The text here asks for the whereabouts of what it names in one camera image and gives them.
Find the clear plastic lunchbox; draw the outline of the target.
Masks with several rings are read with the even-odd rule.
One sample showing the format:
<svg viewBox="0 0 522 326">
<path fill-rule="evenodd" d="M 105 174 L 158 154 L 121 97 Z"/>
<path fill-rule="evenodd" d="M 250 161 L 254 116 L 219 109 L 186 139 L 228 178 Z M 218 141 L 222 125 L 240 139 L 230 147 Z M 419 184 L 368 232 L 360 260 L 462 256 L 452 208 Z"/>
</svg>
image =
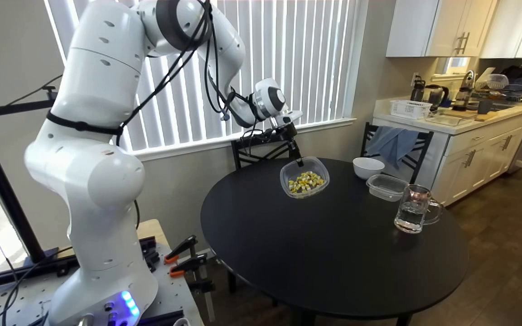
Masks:
<svg viewBox="0 0 522 326">
<path fill-rule="evenodd" d="M 315 173 L 318 173 L 319 175 L 322 175 L 326 180 L 325 185 L 321 186 L 321 188 L 317 188 L 316 190 L 313 190 L 305 194 L 290 193 L 287 185 L 288 180 L 291 180 L 293 177 L 299 176 L 301 173 L 307 171 L 313 171 Z M 318 194 L 319 192 L 325 190 L 331 178 L 325 164 L 320 159 L 318 159 L 317 157 L 303 157 L 301 160 L 295 160 L 283 166 L 280 172 L 280 180 L 282 188 L 288 196 L 294 199 L 303 199 Z"/>
</svg>

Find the black chair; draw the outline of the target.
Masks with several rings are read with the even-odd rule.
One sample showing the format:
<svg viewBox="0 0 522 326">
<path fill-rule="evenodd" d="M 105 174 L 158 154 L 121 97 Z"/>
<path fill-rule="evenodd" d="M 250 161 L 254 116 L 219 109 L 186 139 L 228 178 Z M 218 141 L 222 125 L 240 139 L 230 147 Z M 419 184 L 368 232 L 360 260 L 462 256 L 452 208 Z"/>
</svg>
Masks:
<svg viewBox="0 0 522 326">
<path fill-rule="evenodd" d="M 419 173 L 422 169 L 423 161 L 426 158 L 426 154 L 429 150 L 431 141 L 433 140 L 434 132 L 419 132 L 418 140 L 415 143 L 414 148 L 411 152 L 409 152 L 405 157 L 403 157 L 400 160 L 399 168 L 395 169 L 391 163 L 388 163 L 381 157 L 380 155 L 373 155 L 370 156 L 365 153 L 365 147 L 371 140 L 371 138 L 374 136 L 375 132 L 377 131 L 379 126 L 371 124 L 367 122 L 364 127 L 364 136 L 361 143 L 361 149 L 360 149 L 360 156 L 361 157 L 367 157 L 367 158 L 379 158 L 384 163 L 387 163 L 390 165 L 390 167 L 394 171 L 394 176 L 402 176 L 403 173 L 400 172 L 400 169 L 403 167 L 408 167 L 411 170 L 411 176 L 408 178 L 408 181 L 410 183 L 415 183 Z"/>
<path fill-rule="evenodd" d="M 278 146 L 263 155 L 253 154 L 253 147 L 267 144 L 278 144 Z M 253 165 L 261 161 L 279 158 L 286 153 L 290 159 L 297 160 L 301 157 L 299 146 L 294 139 L 282 140 L 277 136 L 267 138 L 261 136 L 261 134 L 255 134 L 247 138 L 231 141 L 231 147 L 237 170 L 241 169 L 245 163 Z"/>
</svg>

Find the heap of yellow food pieces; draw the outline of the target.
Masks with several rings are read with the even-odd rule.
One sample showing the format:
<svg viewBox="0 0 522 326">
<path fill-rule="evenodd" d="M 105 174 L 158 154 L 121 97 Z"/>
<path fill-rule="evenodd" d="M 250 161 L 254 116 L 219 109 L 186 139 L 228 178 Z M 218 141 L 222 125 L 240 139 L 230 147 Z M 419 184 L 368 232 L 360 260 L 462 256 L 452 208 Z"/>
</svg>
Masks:
<svg viewBox="0 0 522 326">
<path fill-rule="evenodd" d="M 299 176 L 288 180 L 288 190 L 292 194 L 309 193 L 325 185 L 325 178 L 313 171 L 301 173 Z"/>
</svg>

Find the window with vertical blinds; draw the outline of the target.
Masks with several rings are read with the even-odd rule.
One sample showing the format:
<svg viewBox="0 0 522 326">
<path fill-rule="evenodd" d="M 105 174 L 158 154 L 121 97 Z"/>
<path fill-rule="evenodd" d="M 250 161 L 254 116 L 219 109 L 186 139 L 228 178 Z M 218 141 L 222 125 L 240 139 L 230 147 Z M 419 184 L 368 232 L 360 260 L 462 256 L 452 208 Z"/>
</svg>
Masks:
<svg viewBox="0 0 522 326">
<path fill-rule="evenodd" d="M 137 156 L 345 120 L 356 0 L 43 0 L 64 63 L 53 119 Z"/>
</svg>

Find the white bowl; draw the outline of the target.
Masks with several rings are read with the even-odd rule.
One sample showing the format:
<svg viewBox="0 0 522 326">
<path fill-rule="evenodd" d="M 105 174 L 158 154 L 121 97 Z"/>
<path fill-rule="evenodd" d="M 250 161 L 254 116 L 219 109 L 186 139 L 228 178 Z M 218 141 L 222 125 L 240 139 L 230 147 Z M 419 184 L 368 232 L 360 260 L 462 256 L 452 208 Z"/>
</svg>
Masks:
<svg viewBox="0 0 522 326">
<path fill-rule="evenodd" d="M 379 175 L 385 169 L 385 164 L 375 158 L 358 157 L 354 158 L 352 163 L 354 174 L 362 180 Z"/>
</svg>

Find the blue cloth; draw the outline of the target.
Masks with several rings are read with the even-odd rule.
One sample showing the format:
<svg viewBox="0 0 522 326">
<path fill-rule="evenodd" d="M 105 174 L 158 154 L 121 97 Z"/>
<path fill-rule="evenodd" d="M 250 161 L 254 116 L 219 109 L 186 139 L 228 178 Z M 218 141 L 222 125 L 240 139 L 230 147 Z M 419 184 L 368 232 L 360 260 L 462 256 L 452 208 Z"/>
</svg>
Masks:
<svg viewBox="0 0 522 326">
<path fill-rule="evenodd" d="M 414 148 L 418 135 L 415 130 L 379 126 L 365 147 L 365 153 L 370 156 L 378 154 L 398 169 L 400 160 Z"/>
</svg>

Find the white plastic basket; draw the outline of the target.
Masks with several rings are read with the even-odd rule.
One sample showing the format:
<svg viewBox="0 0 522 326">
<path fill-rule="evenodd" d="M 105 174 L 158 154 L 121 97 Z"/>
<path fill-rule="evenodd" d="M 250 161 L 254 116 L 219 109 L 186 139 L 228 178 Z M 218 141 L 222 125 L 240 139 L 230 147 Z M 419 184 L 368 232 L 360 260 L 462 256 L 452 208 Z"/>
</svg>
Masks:
<svg viewBox="0 0 522 326">
<path fill-rule="evenodd" d="M 410 120 L 425 119 L 431 109 L 431 103 L 419 101 L 390 101 L 390 114 Z"/>
</svg>

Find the glass mug with water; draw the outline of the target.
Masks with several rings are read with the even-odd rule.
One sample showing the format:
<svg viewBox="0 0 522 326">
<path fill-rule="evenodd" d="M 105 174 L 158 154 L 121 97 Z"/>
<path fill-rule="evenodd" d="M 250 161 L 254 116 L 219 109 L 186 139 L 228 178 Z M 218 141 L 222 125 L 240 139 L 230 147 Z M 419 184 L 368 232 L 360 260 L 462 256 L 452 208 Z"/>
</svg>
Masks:
<svg viewBox="0 0 522 326">
<path fill-rule="evenodd" d="M 394 225 L 403 232 L 418 234 L 425 225 L 439 221 L 444 205 L 435 200 L 431 190 L 418 184 L 408 184 L 404 189 Z"/>
</svg>

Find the black and orange clamp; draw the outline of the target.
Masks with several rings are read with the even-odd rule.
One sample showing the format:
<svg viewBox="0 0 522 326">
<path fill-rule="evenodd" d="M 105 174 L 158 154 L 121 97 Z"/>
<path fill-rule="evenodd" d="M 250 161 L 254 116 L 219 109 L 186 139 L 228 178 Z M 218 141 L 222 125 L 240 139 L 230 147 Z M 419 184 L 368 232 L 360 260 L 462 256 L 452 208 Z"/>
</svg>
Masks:
<svg viewBox="0 0 522 326">
<path fill-rule="evenodd" d="M 207 276 L 207 254 L 192 254 L 190 258 L 182 262 L 179 261 L 178 255 L 168 254 L 164 256 L 164 264 L 169 266 L 168 275 L 171 278 L 185 277 L 186 274 L 193 275 L 193 280 L 187 283 L 187 287 L 193 295 L 204 297 L 208 319 L 210 322 L 214 322 L 216 313 L 212 292 L 215 291 L 216 285 Z"/>
<path fill-rule="evenodd" d="M 172 249 L 170 253 L 164 256 L 164 264 L 174 264 L 178 261 L 180 255 L 182 253 L 185 253 L 187 250 L 190 253 L 191 258 L 195 257 L 197 255 L 195 249 L 197 243 L 198 241 L 195 235 L 187 237 L 186 239 L 181 241 L 174 249 Z"/>
</svg>

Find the electric kettle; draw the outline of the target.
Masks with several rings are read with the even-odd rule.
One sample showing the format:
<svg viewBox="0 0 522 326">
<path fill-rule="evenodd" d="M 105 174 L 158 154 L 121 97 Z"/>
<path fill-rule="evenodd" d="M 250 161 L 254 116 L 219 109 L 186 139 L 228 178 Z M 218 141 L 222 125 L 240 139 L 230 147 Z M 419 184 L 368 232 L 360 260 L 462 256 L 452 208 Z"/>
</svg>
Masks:
<svg viewBox="0 0 522 326">
<path fill-rule="evenodd" d="M 427 102 L 430 104 L 430 112 L 437 111 L 441 103 L 448 99 L 450 93 L 448 87 L 436 84 L 426 85 L 423 90 L 424 92 L 422 100 L 423 102 Z"/>
</svg>

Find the clear tray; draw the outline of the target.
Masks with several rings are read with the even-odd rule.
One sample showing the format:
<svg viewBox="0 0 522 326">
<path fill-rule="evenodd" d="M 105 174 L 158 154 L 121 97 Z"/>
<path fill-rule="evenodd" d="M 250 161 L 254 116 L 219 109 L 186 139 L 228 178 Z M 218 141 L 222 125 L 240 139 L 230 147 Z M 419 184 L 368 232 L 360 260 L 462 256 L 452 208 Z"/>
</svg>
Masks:
<svg viewBox="0 0 522 326">
<path fill-rule="evenodd" d="M 429 113 L 425 116 L 425 120 L 430 123 L 447 125 L 447 126 L 458 126 L 463 118 L 451 117 L 449 115 L 443 115 L 441 113 Z"/>
</svg>

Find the coffee maker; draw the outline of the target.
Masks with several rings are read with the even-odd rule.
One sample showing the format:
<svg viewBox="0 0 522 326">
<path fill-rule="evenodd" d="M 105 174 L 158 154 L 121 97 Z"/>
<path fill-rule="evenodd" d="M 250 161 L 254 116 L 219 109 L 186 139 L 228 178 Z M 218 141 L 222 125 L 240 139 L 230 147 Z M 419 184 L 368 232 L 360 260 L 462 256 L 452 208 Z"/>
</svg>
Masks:
<svg viewBox="0 0 522 326">
<path fill-rule="evenodd" d="M 458 93 L 456 93 L 456 97 L 452 103 L 452 109 L 455 111 L 466 111 L 468 107 L 468 103 L 470 98 L 472 97 L 474 82 L 475 82 L 475 72 L 473 70 L 468 70 L 464 76 L 464 80 L 461 83 Z"/>
</svg>

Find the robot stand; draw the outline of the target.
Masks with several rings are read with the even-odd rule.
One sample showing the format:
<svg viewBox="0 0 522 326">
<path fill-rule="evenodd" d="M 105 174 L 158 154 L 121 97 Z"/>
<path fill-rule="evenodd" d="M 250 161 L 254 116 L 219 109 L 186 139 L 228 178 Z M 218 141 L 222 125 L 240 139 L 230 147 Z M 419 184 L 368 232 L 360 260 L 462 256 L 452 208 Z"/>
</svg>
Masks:
<svg viewBox="0 0 522 326">
<path fill-rule="evenodd" d="M 158 220 L 152 219 L 140 223 L 137 229 L 140 239 L 154 237 L 159 258 L 170 253 L 170 246 Z M 16 300 L 6 313 L 6 326 L 35 326 L 50 308 L 55 291 L 75 272 L 75 269 L 62 277 L 56 273 L 31 277 L 21 282 Z M 158 280 L 157 296 L 142 315 L 146 324 L 151 317 L 177 313 L 186 317 L 191 326 L 203 326 L 199 310 L 184 278 L 169 276 L 169 266 L 158 262 L 152 273 Z M 5 307 L 9 291 L 13 285 L 0 287 L 0 313 Z"/>
</svg>

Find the dish rack with dishes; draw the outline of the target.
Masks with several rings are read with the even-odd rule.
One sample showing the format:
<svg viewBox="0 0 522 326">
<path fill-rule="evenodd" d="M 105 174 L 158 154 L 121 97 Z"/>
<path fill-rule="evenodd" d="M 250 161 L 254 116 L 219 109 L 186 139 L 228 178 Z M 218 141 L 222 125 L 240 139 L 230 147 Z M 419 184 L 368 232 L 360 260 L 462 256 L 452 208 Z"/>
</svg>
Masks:
<svg viewBox="0 0 522 326">
<path fill-rule="evenodd" d="M 522 103 L 522 64 L 502 70 L 489 67 L 474 83 L 473 98 Z"/>
</svg>

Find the white wall cabinets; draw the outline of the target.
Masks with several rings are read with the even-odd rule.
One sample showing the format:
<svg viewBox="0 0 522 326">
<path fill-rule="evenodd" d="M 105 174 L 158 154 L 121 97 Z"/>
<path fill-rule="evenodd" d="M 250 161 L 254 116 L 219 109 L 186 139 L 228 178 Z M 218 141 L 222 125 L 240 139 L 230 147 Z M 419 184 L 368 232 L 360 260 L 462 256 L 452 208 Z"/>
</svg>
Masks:
<svg viewBox="0 0 522 326">
<path fill-rule="evenodd" d="M 522 0 L 396 0 L 388 58 L 522 58 Z"/>
</svg>

